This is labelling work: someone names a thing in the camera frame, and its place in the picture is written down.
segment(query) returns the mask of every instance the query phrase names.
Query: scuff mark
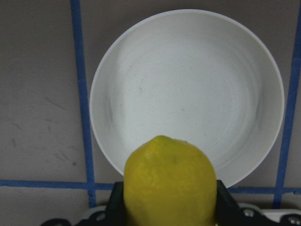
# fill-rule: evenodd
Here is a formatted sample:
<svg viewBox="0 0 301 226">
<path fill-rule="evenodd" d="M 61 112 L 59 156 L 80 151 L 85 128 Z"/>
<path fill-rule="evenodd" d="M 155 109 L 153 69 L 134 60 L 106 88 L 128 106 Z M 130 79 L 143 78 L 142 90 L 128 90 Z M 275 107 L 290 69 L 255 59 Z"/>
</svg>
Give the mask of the scuff mark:
<svg viewBox="0 0 301 226">
<path fill-rule="evenodd" d="M 24 131 L 24 129 L 22 129 L 22 127 L 17 124 L 17 123 L 12 123 L 12 125 L 14 125 L 17 129 L 21 130 L 21 131 Z"/>
<path fill-rule="evenodd" d="M 22 189 L 16 189 L 17 192 L 24 194 L 24 191 Z"/>
<path fill-rule="evenodd" d="M 65 160 L 69 160 L 69 158 L 66 156 L 66 154 L 65 154 L 64 152 L 62 152 L 62 151 L 60 150 L 60 153 L 61 153 L 61 155 L 65 158 Z"/>
<path fill-rule="evenodd" d="M 44 99 L 45 99 L 45 100 L 47 100 L 49 103 L 51 103 L 51 104 L 53 104 L 53 105 L 55 105 L 55 106 L 57 106 L 57 107 L 59 107 L 59 108 L 61 108 L 61 109 L 65 110 L 65 111 L 67 111 L 67 109 L 66 109 L 66 108 L 64 108 L 64 107 L 60 106 L 59 104 L 57 104 L 57 103 L 55 103 L 55 102 L 53 102 L 53 101 L 52 101 L 52 100 L 50 100 L 48 97 L 44 97 Z"/>
<path fill-rule="evenodd" d="M 48 122 L 51 122 L 51 123 L 54 123 L 54 124 L 59 124 L 58 121 L 55 121 L 55 120 L 52 120 L 52 119 L 49 119 L 49 118 L 46 118 L 45 121 L 48 121 Z"/>
<path fill-rule="evenodd" d="M 31 149 L 35 149 L 35 150 L 38 150 L 38 151 L 45 151 L 47 150 L 47 147 L 46 146 L 28 146 L 29 148 Z"/>
<path fill-rule="evenodd" d="M 70 146 L 68 146 L 68 148 L 70 148 L 73 151 L 75 151 L 77 149 L 75 145 L 70 145 Z"/>
<path fill-rule="evenodd" d="M 57 159 L 61 160 L 61 161 L 65 161 L 65 159 L 63 159 L 62 157 L 60 157 L 60 155 L 58 153 L 53 154 Z"/>
</svg>

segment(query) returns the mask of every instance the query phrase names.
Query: lemon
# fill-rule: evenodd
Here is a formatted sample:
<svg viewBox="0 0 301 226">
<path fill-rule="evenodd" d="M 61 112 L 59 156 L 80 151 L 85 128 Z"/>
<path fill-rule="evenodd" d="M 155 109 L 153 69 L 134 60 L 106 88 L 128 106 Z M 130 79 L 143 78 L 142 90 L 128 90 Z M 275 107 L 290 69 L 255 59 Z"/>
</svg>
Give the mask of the lemon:
<svg viewBox="0 0 301 226">
<path fill-rule="evenodd" d="M 186 141 L 157 136 L 126 162 L 128 226 L 214 226 L 216 194 L 209 159 Z"/>
</svg>

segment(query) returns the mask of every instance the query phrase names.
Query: blue tape line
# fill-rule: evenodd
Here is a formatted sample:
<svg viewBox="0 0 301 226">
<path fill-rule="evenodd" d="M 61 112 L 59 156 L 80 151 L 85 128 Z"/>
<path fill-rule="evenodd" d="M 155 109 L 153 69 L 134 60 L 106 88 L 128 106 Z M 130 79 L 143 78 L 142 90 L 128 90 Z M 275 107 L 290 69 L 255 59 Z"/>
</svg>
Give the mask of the blue tape line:
<svg viewBox="0 0 301 226">
<path fill-rule="evenodd" d="M 230 193 L 235 194 L 276 194 L 282 193 L 282 190 L 277 190 L 275 187 L 230 187 Z"/>
<path fill-rule="evenodd" d="M 72 14 L 76 68 L 77 68 L 78 86 L 79 86 L 81 122 L 82 122 L 84 148 L 85 148 L 89 206 L 92 208 L 96 206 L 96 195 L 95 195 L 92 142 L 91 142 L 91 134 L 90 134 L 91 130 L 90 130 L 87 80 L 86 80 L 86 70 L 85 70 L 84 43 L 83 43 L 81 15 L 80 15 L 80 1 L 70 0 L 70 4 L 71 4 L 71 14 Z"/>
<path fill-rule="evenodd" d="M 88 189 L 88 184 L 85 182 L 30 181 L 30 180 L 0 180 L 0 186 Z"/>
<path fill-rule="evenodd" d="M 282 136 L 277 180 L 276 180 L 276 188 L 280 188 L 280 189 L 284 187 L 284 182 L 285 182 L 287 158 L 288 158 L 288 152 L 289 152 L 292 129 L 293 129 L 293 118 L 295 113 L 297 91 L 299 85 L 300 67 L 301 67 L 301 5 L 299 8 L 298 23 L 296 28 L 296 36 L 295 36 L 295 43 L 293 49 L 293 59 L 292 59 L 292 66 L 291 66 L 291 77 L 290 77 L 289 91 L 287 96 L 285 121 L 284 121 L 283 136 Z M 276 194 L 274 196 L 274 202 L 273 202 L 274 209 L 280 208 L 281 199 L 282 199 L 281 194 Z"/>
</svg>

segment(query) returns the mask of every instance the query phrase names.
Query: white bowl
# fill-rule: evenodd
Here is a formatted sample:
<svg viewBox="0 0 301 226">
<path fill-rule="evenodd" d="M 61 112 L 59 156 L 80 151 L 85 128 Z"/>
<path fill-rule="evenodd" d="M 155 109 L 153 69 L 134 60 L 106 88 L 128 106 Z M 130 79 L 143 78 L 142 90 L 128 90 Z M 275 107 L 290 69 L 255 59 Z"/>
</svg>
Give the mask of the white bowl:
<svg viewBox="0 0 301 226">
<path fill-rule="evenodd" d="M 90 116 L 100 149 L 123 175 L 128 156 L 157 135 L 201 149 L 229 187 L 272 148 L 284 91 L 264 44 L 238 22 L 203 10 L 151 16 L 101 60 Z"/>
</svg>

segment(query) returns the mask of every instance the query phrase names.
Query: screw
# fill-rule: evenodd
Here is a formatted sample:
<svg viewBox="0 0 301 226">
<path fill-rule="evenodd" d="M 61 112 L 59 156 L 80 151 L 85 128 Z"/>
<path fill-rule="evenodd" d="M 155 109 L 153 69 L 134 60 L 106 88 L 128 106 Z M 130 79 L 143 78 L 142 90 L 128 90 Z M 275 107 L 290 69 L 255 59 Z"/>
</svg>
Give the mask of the screw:
<svg viewBox="0 0 301 226">
<path fill-rule="evenodd" d="M 292 224 L 292 225 L 301 225 L 301 220 L 298 217 L 289 217 L 288 221 Z"/>
<path fill-rule="evenodd" d="M 246 217 L 252 218 L 254 217 L 255 212 L 252 209 L 244 209 L 243 211 Z"/>
<path fill-rule="evenodd" d="M 105 219 L 105 213 L 100 213 L 96 217 L 96 221 L 101 221 Z"/>
</svg>

